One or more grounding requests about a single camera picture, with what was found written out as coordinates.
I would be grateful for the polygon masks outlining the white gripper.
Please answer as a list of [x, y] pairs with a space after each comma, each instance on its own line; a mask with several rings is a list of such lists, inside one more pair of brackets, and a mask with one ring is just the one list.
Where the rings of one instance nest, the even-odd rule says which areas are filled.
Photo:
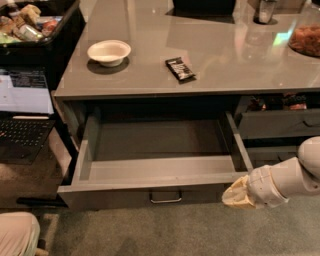
[[224, 205], [238, 209], [275, 208], [288, 201], [276, 187], [269, 165], [238, 178], [222, 195]]

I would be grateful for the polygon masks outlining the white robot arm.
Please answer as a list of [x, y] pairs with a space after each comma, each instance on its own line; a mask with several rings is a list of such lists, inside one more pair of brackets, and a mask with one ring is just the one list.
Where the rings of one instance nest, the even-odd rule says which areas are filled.
[[238, 209], [275, 208], [295, 196], [320, 194], [320, 137], [305, 140], [297, 156], [255, 168], [222, 195], [224, 205]]

